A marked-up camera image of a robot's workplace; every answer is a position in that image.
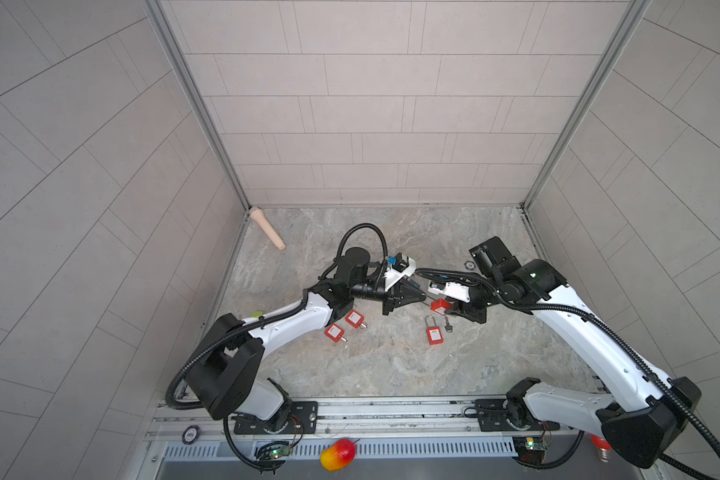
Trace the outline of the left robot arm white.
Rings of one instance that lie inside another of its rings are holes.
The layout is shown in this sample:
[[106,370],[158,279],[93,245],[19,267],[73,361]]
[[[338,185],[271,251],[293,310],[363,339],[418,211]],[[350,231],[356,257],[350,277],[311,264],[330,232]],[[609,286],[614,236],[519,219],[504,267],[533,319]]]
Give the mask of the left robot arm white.
[[260,473],[276,472],[296,444],[274,441],[248,457],[234,443],[229,425],[231,419],[244,418],[270,432],[287,425],[305,431],[292,413],[288,393],[272,379],[258,380],[262,360],[307,333],[335,326],[358,298],[380,302],[383,314],[424,301],[425,293],[411,279],[415,271],[410,257],[390,255],[378,226],[353,226],[300,300],[256,318],[219,317],[169,382],[166,405],[177,411],[205,410],[221,421],[228,446],[243,464]]

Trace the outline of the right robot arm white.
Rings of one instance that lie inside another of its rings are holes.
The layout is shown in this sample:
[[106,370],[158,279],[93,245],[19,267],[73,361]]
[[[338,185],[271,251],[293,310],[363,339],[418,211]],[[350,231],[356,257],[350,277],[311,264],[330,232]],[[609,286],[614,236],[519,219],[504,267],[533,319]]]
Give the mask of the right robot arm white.
[[603,394],[562,389],[537,378],[519,381],[506,394],[510,424],[556,422],[604,439],[630,464],[647,469],[661,460],[695,479],[703,473],[669,457],[666,449],[692,426],[720,460],[720,441],[694,410],[700,389],[688,378],[671,378],[646,360],[579,297],[550,263],[521,264],[498,237],[471,249],[476,271],[419,267],[436,286],[465,287],[456,314],[502,305],[532,314],[555,331],[604,384]]

